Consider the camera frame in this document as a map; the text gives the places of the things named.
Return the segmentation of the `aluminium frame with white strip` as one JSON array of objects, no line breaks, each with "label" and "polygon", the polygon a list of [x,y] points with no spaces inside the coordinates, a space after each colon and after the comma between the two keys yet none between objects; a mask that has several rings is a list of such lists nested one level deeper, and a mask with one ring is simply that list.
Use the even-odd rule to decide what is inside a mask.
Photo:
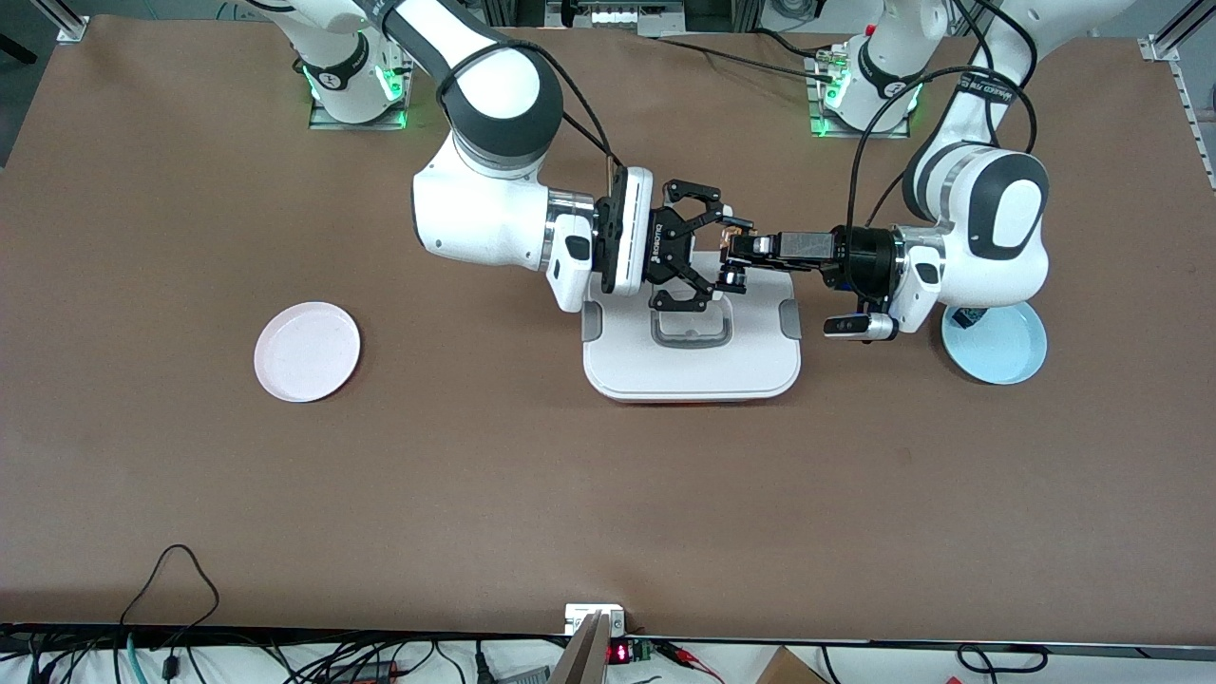
[{"label": "aluminium frame with white strip", "polygon": [[685,34],[683,0],[544,0],[547,28],[608,28],[638,37]]}]

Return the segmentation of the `black power adapter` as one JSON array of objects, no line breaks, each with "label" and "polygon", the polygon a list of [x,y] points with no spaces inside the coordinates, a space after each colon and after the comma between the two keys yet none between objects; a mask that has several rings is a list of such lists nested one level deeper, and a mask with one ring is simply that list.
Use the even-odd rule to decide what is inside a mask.
[{"label": "black power adapter", "polygon": [[400,675],[407,671],[399,667],[392,658],[368,658],[368,661],[334,665],[321,675],[322,684],[398,684]]}]

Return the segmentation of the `light blue round plate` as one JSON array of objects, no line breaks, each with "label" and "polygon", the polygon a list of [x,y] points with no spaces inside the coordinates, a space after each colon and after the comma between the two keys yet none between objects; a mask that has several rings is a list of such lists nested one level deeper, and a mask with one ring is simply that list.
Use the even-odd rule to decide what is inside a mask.
[{"label": "light blue round plate", "polygon": [[961,329],[942,315],[942,346],[956,368],[984,385],[1020,385],[1034,377],[1047,358],[1048,337],[1037,312],[1028,302],[989,308],[984,319]]}]

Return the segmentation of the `red clip leads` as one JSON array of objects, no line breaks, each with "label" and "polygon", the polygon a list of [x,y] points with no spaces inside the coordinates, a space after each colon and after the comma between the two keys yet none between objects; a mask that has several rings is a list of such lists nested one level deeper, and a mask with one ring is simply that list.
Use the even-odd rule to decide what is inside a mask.
[{"label": "red clip leads", "polygon": [[672,661],[674,665],[699,672],[703,675],[710,675],[713,682],[716,682],[716,684],[727,684],[721,675],[717,675],[716,671],[704,665],[700,658],[696,657],[694,654],[691,654],[691,651],[674,645],[672,641],[655,641],[655,651],[662,654],[665,658],[669,658],[669,661]]}]

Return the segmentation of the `grey aluminium bar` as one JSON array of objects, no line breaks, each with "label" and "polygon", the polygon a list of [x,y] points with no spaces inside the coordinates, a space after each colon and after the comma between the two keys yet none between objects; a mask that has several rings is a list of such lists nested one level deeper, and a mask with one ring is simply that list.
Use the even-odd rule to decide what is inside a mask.
[{"label": "grey aluminium bar", "polygon": [[610,639],[606,615],[582,619],[546,684],[606,684],[606,650]]}]

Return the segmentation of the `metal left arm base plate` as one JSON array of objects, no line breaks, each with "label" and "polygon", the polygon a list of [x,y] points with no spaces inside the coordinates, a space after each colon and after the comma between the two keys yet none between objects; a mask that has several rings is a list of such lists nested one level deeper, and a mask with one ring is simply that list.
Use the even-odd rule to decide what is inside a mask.
[{"label": "metal left arm base plate", "polygon": [[921,86],[903,91],[903,83],[876,86],[860,72],[863,35],[833,45],[805,58],[807,71],[809,128],[817,136],[860,138],[882,105],[893,103],[877,122],[872,135],[907,138],[911,114]]}]

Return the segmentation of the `aluminium corner profile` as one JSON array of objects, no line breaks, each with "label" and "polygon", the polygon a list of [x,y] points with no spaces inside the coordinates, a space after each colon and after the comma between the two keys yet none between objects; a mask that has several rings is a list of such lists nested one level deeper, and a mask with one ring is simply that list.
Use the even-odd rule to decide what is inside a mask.
[{"label": "aluminium corner profile", "polygon": [[86,35],[90,17],[71,9],[67,0],[29,0],[58,30],[56,43],[79,44]]}]

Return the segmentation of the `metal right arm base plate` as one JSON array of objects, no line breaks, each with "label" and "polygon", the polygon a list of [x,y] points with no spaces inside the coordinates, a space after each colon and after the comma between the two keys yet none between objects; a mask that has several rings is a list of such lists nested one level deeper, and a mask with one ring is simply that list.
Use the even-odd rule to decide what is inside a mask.
[{"label": "metal right arm base plate", "polygon": [[309,128],[319,130],[396,131],[409,125],[413,60],[395,45],[379,47],[375,58],[342,91],[321,89],[309,79]]}]

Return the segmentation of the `brown cardboard piece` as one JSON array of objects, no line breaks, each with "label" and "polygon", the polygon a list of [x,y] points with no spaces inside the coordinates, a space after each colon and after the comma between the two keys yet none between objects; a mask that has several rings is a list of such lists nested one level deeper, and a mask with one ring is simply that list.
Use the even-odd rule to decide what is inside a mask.
[{"label": "brown cardboard piece", "polygon": [[777,646],[755,684],[832,684],[790,647]]}]

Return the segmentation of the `orange push button switch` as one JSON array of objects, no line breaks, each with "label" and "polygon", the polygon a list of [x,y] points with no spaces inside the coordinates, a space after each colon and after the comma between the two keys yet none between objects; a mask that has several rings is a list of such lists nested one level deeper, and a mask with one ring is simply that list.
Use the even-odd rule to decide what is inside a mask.
[{"label": "orange push button switch", "polygon": [[720,239],[720,268],[715,287],[717,292],[730,292],[730,295],[745,295],[747,269],[751,267],[751,260],[745,256],[738,256],[733,248],[733,240],[748,237],[751,234],[751,223],[745,220],[730,219],[725,222]]}]

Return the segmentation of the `pink round plate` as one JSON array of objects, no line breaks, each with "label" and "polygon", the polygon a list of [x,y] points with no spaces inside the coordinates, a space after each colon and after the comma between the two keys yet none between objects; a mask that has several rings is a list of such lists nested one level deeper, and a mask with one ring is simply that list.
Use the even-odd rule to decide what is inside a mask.
[{"label": "pink round plate", "polygon": [[338,305],[310,299],[278,312],[257,338],[253,368],[278,400],[311,403],[342,389],[355,372],[362,337]]}]

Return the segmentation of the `white bracket block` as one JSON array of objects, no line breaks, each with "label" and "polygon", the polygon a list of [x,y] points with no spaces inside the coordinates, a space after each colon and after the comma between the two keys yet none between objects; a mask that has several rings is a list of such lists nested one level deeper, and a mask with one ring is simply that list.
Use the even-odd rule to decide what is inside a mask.
[{"label": "white bracket block", "polygon": [[562,634],[573,637],[582,619],[593,618],[593,615],[607,616],[613,639],[626,637],[627,615],[619,602],[565,602]]}]

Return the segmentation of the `aluminium side rail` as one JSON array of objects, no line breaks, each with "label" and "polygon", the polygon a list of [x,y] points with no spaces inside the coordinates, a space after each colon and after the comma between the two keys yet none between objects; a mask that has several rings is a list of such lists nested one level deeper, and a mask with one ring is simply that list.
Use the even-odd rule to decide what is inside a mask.
[{"label": "aluminium side rail", "polygon": [[1183,114],[1186,114],[1186,120],[1190,130],[1190,138],[1197,144],[1207,186],[1211,187],[1212,194],[1216,196],[1216,170],[1212,166],[1212,158],[1207,153],[1207,144],[1204,142],[1201,135],[1204,117],[1211,120],[1216,114],[1205,116],[1201,107],[1197,107],[1195,103],[1190,102],[1190,92],[1186,84],[1186,77],[1183,77],[1182,67],[1178,65],[1181,60],[1180,47],[1188,43],[1190,38],[1194,38],[1198,30],[1207,26],[1207,22],[1214,17],[1216,17],[1216,0],[1188,0],[1183,9],[1180,9],[1155,33],[1139,38],[1137,45],[1145,62],[1169,65],[1169,73],[1171,73],[1173,86],[1176,86],[1180,95]]}]

